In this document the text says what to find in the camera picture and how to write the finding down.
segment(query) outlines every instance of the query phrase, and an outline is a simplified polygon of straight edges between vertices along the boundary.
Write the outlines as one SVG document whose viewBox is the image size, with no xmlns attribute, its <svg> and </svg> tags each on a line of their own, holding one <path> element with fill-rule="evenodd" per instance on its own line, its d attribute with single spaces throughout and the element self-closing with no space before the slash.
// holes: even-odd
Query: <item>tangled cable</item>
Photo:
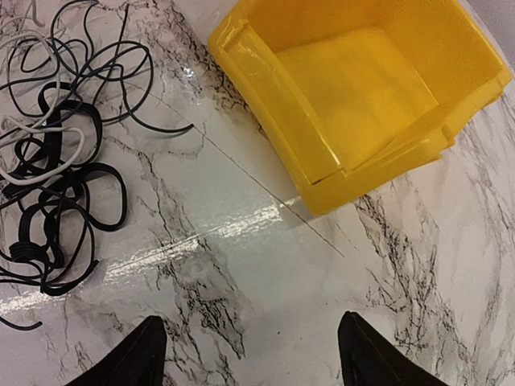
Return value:
<svg viewBox="0 0 515 386">
<path fill-rule="evenodd" d="M 81 39 L 63 41 L 57 36 L 64 31 L 64 28 L 57 28 L 60 17 L 70 6 L 79 3 L 89 4 L 82 22 L 87 42 Z M 7 90 L 18 112 L 24 119 L 33 121 L 27 124 L 12 116 L 5 116 L 1 121 L 1 127 L 6 132 L 0 136 L 0 150 L 14 145 L 14 156 L 18 159 L 18 165 L 13 171 L 3 170 L 0 167 L 0 180 L 4 179 L 7 182 L 2 189 L 2 195 L 6 201 L 0 204 L 0 211 L 18 204 L 22 214 L 19 220 L 18 241 L 9 247 L 9 254 L 0 251 L 0 256 L 9 263 L 8 268 L 0 265 L 0 283 L 37 286 L 41 293 L 49 296 L 66 294 L 95 269 L 98 260 L 95 258 L 94 229 L 114 232 L 126 219 L 127 190 L 122 176 L 112 166 L 95 162 L 101 148 L 104 125 L 132 118 L 147 129 L 174 136 L 186 133 L 193 128 L 193 125 L 179 129 L 160 128 L 145 123 L 136 115 L 149 96 L 154 81 L 154 63 L 150 50 L 139 42 L 123 39 L 128 19 L 128 4 L 118 40 L 97 50 L 88 30 L 90 11 L 97 4 L 96 0 L 73 0 L 62 6 L 51 22 L 48 37 L 36 31 L 24 30 L 27 19 L 32 20 L 37 27 L 44 26 L 37 19 L 35 0 L 31 1 L 24 16 L 0 24 L 0 50 L 6 50 L 6 56 L 0 65 L 0 74 L 5 71 L 6 83 L 0 84 L 0 91 Z M 6 26 L 15 25 L 16 22 L 20 23 L 14 35 L 4 31 Z M 74 52 L 74 45 L 81 47 L 84 51 L 83 60 L 80 60 Z M 36 47 L 43 47 L 47 57 L 41 63 L 28 68 L 27 58 Z M 142 60 L 134 69 L 126 71 L 119 60 L 124 55 L 137 50 L 144 54 Z M 104 57 L 109 51 L 113 51 L 110 59 L 100 65 L 95 64 L 100 60 L 101 55 Z M 64 60 L 64 54 L 72 64 Z M 19 71 L 27 74 L 27 77 L 12 80 L 13 63 L 17 58 Z M 51 73 L 38 74 L 49 65 Z M 69 74 L 72 80 L 62 82 L 63 72 Z M 148 85 L 140 100 L 131 106 L 128 101 L 126 82 L 147 72 L 149 73 Z M 91 79 L 101 80 L 101 85 L 96 90 L 91 103 L 88 103 L 81 96 L 80 87 Z M 41 113 L 24 111 L 16 99 L 13 87 L 20 84 L 35 84 L 38 87 L 44 82 L 47 83 L 39 90 L 37 100 Z M 113 117 L 102 117 L 96 105 L 108 83 L 119 84 L 125 111 Z M 49 102 L 45 95 L 50 92 L 53 92 L 53 96 Z M 82 162 L 77 160 L 84 149 L 83 129 L 63 127 L 66 120 L 75 114 L 85 115 L 91 119 L 96 138 L 93 151 Z M 79 137 L 73 155 L 67 160 L 62 159 L 65 132 L 75 133 Z M 122 211 L 114 224 L 102 223 L 90 212 L 91 193 L 88 182 L 98 175 L 110 175 L 120 185 Z M 35 202 L 27 205 L 26 201 L 29 199 Z M 60 230 L 62 215 L 65 212 L 76 212 L 82 221 L 80 236 L 71 256 L 66 256 L 61 247 Z M 44 244 L 36 244 L 31 239 L 31 224 L 39 213 L 43 215 L 43 234 L 46 238 Z M 87 236 L 89 237 L 89 262 L 85 269 L 77 272 L 76 262 Z M 12 268 L 15 265 L 23 267 L 30 273 L 13 272 Z M 21 331 L 34 330 L 42 325 L 41 322 L 37 322 L 30 326 L 18 326 L 2 317 L 0 322 Z"/>
</svg>

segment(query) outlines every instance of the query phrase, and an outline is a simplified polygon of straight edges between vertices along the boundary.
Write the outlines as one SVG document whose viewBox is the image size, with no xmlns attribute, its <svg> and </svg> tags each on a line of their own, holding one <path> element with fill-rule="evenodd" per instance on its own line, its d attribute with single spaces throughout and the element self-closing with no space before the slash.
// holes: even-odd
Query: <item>glossy floor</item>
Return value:
<svg viewBox="0 0 515 386">
<path fill-rule="evenodd" d="M 58 3 L 41 10 L 47 21 Z M 123 4 L 102 3 L 92 30 L 109 43 Z M 131 3 L 126 37 L 149 44 L 158 69 L 141 118 L 196 129 L 163 139 L 132 121 L 106 128 L 100 160 L 126 180 L 126 226 L 97 234 L 101 265 L 66 297 L 0 287 L 2 316 L 44 323 L 30 333 L 0 326 L 2 384 L 66 384 L 149 314 L 169 334 L 165 385 L 342 384 L 336 328 L 346 310 L 449 384 L 515 382 L 513 84 L 441 162 L 312 219 L 174 3 Z M 67 34 L 82 11 L 65 15 Z M 118 109 L 119 96 L 108 89 L 101 111 Z M 96 184 L 93 212 L 114 219 L 116 185 Z M 16 211 L 2 212 L 3 248 Z"/>
</svg>

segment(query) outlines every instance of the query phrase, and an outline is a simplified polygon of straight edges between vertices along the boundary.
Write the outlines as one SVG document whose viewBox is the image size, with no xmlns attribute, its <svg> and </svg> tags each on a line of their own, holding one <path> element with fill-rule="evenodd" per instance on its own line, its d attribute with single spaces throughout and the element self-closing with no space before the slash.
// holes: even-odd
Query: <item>white cable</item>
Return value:
<svg viewBox="0 0 515 386">
<path fill-rule="evenodd" d="M 84 148 L 84 143 L 86 142 L 86 136 L 84 135 L 84 131 L 82 131 L 81 129 L 79 129 L 77 127 L 50 127 L 47 129 L 34 130 L 34 133 L 39 133 L 39 134 L 41 134 L 41 133 L 63 133 L 63 132 L 67 132 L 67 131 L 78 133 L 80 136 L 80 140 L 79 140 L 79 146 L 77 147 L 75 153 L 63 165 L 58 166 L 54 170 L 50 170 L 43 175 L 38 175 L 37 177 L 34 177 L 32 179 L 15 179 L 11 175 L 9 175 L 8 172 L 3 170 L 1 167 L 0 167 L 0 175 L 4 179 L 6 179 L 6 181 L 8 183 L 12 183 L 13 185 L 17 185 L 19 187 L 25 187 L 27 185 L 32 185 L 33 183 L 43 183 L 47 179 L 53 177 L 54 175 L 57 175 L 57 174 L 61 173 L 62 171 L 65 171 L 71 165 L 73 165 L 73 163 L 75 162 L 75 160 L 77 158 L 79 158 L 80 152 Z M 6 141 L 4 144 L 2 144 L 0 146 L 0 149 L 4 148 L 6 146 L 12 145 L 13 143 L 16 143 L 17 141 L 19 141 L 19 139 L 20 138 L 12 138 L 9 141 Z"/>
<path fill-rule="evenodd" d="M 39 22 L 37 20 L 35 0 L 32 0 L 31 4 L 29 4 L 29 7 L 27 8 L 27 11 L 26 11 L 26 13 L 25 13 L 25 15 L 23 17 L 13 18 L 13 19 L 11 19 L 8 22 L 3 23 L 0 26 L 0 31 L 6 25 L 8 25 L 9 23 L 12 23 L 14 20 L 18 20 L 18 19 L 22 19 L 22 23 L 20 25 L 20 29 L 23 28 L 23 25 L 25 23 L 25 20 L 27 19 L 27 16 L 29 14 L 29 10 L 31 8 L 32 8 L 32 21 L 37 26 L 43 27 L 44 24 L 42 24 L 41 22 Z M 58 166 L 54 170 L 50 170 L 47 173 L 44 173 L 43 175 L 38 175 L 38 176 L 36 176 L 34 178 L 31 178 L 31 179 L 16 179 L 16 178 L 12 177 L 7 171 L 3 170 L 0 167 L 0 175 L 7 182 L 12 183 L 12 184 L 17 185 L 17 186 L 27 186 L 27 185 L 31 185 L 31 184 L 34 184 L 34 183 L 43 183 L 44 181 L 46 181 L 47 179 L 51 178 L 52 176 L 57 175 L 57 174 L 61 173 L 62 171 L 68 169 L 73 164 L 73 162 L 79 157 L 80 152 L 84 148 L 84 144 L 85 144 L 84 132 L 81 129 L 78 129 L 76 127 L 71 127 L 71 128 L 62 128 L 62 127 L 55 127 L 55 128 L 53 128 L 52 127 L 52 128 L 43 128 L 43 129 L 34 129 L 34 128 L 37 128 L 37 127 L 39 127 L 41 125 L 45 125 L 46 124 L 46 120 L 50 117 L 50 115 L 53 113 L 54 109 L 57 106 L 57 101 L 59 100 L 59 96 L 60 96 L 60 74 L 58 72 L 58 68 L 59 67 L 58 67 L 57 59 L 53 55 L 53 52 L 52 52 L 50 46 L 48 45 L 46 39 L 39 32 L 36 32 L 36 31 L 24 31 L 23 33 L 20 33 L 19 35 L 12 36 L 9 39 L 3 40 L 2 42 L 0 42 L 0 50 L 2 48 L 4 48 L 4 47 L 8 47 L 8 45 L 10 43 L 14 43 L 14 47 L 15 47 L 16 46 L 16 42 L 18 42 L 20 39 L 26 39 L 26 38 L 35 38 L 35 39 L 37 39 L 43 45 L 45 50 L 47 51 L 48 57 L 50 58 L 50 61 L 53 64 L 54 71 L 56 72 L 56 76 L 54 78 L 54 81 L 56 82 L 56 90 L 55 90 L 55 93 L 54 93 L 54 98 L 53 98 L 53 100 L 52 100 L 52 102 L 50 104 L 50 109 L 37 122 L 35 122 L 31 126 L 24 125 L 22 122 L 16 120 L 14 117 L 8 116 L 8 115 L 5 116 L 2 119 L 2 121 L 0 123 L 0 126 L 2 128 L 5 129 L 6 126 L 7 126 L 7 123 L 10 123 L 14 127 L 22 130 L 23 133 L 22 133 L 21 136 L 19 136 L 19 135 L 18 136 L 14 136 L 14 137 L 12 137 L 9 140 L 4 141 L 2 144 L 0 144 L 0 149 L 3 149 L 4 147 L 10 146 L 10 145 L 13 145 L 14 143 L 16 143 L 16 142 L 20 141 L 21 139 L 23 139 L 24 137 L 26 137 L 29 133 L 31 133 L 31 134 L 42 134 L 42 133 L 74 132 L 74 133 L 78 133 L 79 134 L 80 140 L 79 140 L 79 145 L 78 145 L 75 153 L 72 155 L 72 157 L 67 162 L 65 162 L 63 165 Z M 6 59 L 7 59 L 7 56 L 9 55 L 9 51 L 10 50 L 7 51 L 6 57 L 4 58 L 4 61 L 3 61 L 2 65 L 0 66 L 0 73 L 2 72 L 2 69 L 3 69 L 3 67 L 4 67 L 4 65 L 6 63 Z M 9 68 L 7 70 L 7 73 L 6 73 L 6 77 L 7 77 L 7 82 L 10 82 Z"/>
</svg>

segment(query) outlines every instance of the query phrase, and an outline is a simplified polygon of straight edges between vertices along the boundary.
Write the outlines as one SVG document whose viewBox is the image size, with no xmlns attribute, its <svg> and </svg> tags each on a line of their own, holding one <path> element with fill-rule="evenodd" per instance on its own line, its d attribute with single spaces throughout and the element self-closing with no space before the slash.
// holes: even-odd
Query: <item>plastic storage bin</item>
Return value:
<svg viewBox="0 0 515 386">
<path fill-rule="evenodd" d="M 209 47 L 314 215 L 439 159 L 511 80 L 453 0 L 240 0 Z"/>
</svg>

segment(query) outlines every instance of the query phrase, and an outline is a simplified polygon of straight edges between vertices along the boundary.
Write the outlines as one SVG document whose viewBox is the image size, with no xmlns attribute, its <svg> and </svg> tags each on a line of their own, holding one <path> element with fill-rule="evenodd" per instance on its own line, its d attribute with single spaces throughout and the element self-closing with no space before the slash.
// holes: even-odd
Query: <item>coiled black cable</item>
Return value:
<svg viewBox="0 0 515 386">
<path fill-rule="evenodd" d="M 145 45 L 132 40 L 124 40 L 129 5 L 126 5 L 122 28 L 118 41 L 111 43 L 100 50 L 96 50 L 95 44 L 88 30 L 88 16 L 91 9 L 98 4 L 92 3 L 84 13 L 82 27 L 84 29 L 87 42 L 81 39 L 69 39 L 63 41 L 55 37 L 56 25 L 60 20 L 60 16 L 73 4 L 91 2 L 90 0 L 72 0 L 62 6 L 51 22 L 50 37 L 47 43 L 57 58 L 57 69 L 48 75 L 32 76 L 25 79 L 11 80 L 7 76 L 7 82 L 0 84 L 0 91 L 7 89 L 13 101 L 15 108 L 19 113 L 28 119 L 38 119 L 49 111 L 49 105 L 45 99 L 45 92 L 56 87 L 56 83 L 51 81 L 46 83 L 40 90 L 38 96 L 38 106 L 41 113 L 29 113 L 24 111 L 18 101 L 13 87 L 21 84 L 38 84 L 53 79 L 57 72 L 65 70 L 72 76 L 69 82 L 61 82 L 61 89 L 67 91 L 64 99 L 56 106 L 51 116 L 40 126 L 42 129 L 50 127 L 62 127 L 74 114 L 82 114 L 91 118 L 95 133 L 95 144 L 93 151 L 88 158 L 82 162 L 78 162 L 57 176 L 52 177 L 45 183 L 33 184 L 30 186 L 20 187 L 11 183 L 4 186 L 2 195 L 7 199 L 5 203 L 0 204 L 0 211 L 5 210 L 11 205 L 18 204 L 22 215 L 19 221 L 18 241 L 9 247 L 9 254 L 0 250 L 0 257 L 12 265 L 23 265 L 27 269 L 33 271 L 31 274 L 20 274 L 9 270 L 0 265 L 0 283 L 11 283 L 18 285 L 37 286 L 41 293 L 49 296 L 60 296 L 74 289 L 83 280 L 85 280 L 95 269 L 98 260 L 95 258 L 95 233 L 94 229 L 103 232 L 115 232 L 125 222 L 127 215 L 127 190 L 123 178 L 120 173 L 112 166 L 104 163 L 95 162 L 99 154 L 104 125 L 113 124 L 123 121 L 129 117 L 134 119 L 139 125 L 157 131 L 160 133 L 169 133 L 180 135 L 192 129 L 193 125 L 188 125 L 179 129 L 165 129 L 150 125 L 137 117 L 136 112 L 142 107 L 154 81 L 154 63 L 150 50 Z M 45 68 L 50 63 L 50 58 L 46 58 L 41 63 L 27 67 L 27 58 L 32 49 L 37 44 L 36 39 L 23 39 L 11 48 L 7 58 L 7 74 L 12 70 L 14 58 L 21 55 L 19 71 L 24 74 L 35 74 Z M 84 51 L 84 59 L 80 60 L 74 52 L 73 44 L 79 44 Z M 98 60 L 100 55 L 104 55 L 109 50 L 113 50 L 113 57 L 105 61 L 101 65 L 94 65 L 93 62 Z M 124 56 L 134 51 L 142 51 L 143 58 L 135 69 L 127 72 L 123 65 L 118 61 Z M 63 57 L 66 53 L 72 61 L 72 65 L 68 64 Z M 140 100 L 130 106 L 127 98 L 126 82 L 135 78 L 142 73 L 149 72 L 149 81 Z M 91 79 L 101 80 L 100 87 L 96 90 L 91 103 L 84 101 L 80 95 L 80 86 Z M 105 86 L 108 83 L 119 84 L 122 91 L 122 102 L 126 111 L 120 112 L 113 117 L 103 118 L 96 104 Z M 8 133 L 0 136 L 0 140 L 9 137 L 19 131 L 13 129 Z M 33 176 L 43 175 L 62 164 L 61 153 L 64 147 L 62 133 L 43 132 L 43 139 L 35 138 L 30 135 L 27 138 L 20 139 L 14 145 L 14 156 L 18 159 L 19 164 L 10 173 L 17 179 L 30 178 Z M 29 149 L 32 149 L 31 155 L 28 155 Z M 92 175 L 110 175 L 114 177 L 120 184 L 120 196 L 122 202 L 122 212 L 119 219 L 114 224 L 106 224 L 96 219 L 91 213 L 91 194 L 88 181 Z M 33 191 L 39 191 L 36 202 L 32 204 L 22 204 L 22 200 L 29 196 Z M 80 237 L 77 241 L 74 252 L 71 256 L 66 256 L 61 248 L 60 229 L 62 215 L 66 212 L 76 212 L 82 221 L 82 229 Z M 46 242 L 42 245 L 36 244 L 31 239 L 31 224 L 38 213 L 42 213 L 43 233 Z M 77 276 L 71 277 L 71 271 L 83 249 L 86 237 L 89 236 L 89 262 L 88 266 Z M 31 326 L 18 326 L 12 322 L 0 317 L 0 322 L 20 331 L 30 331 L 42 325 L 37 322 Z"/>
</svg>

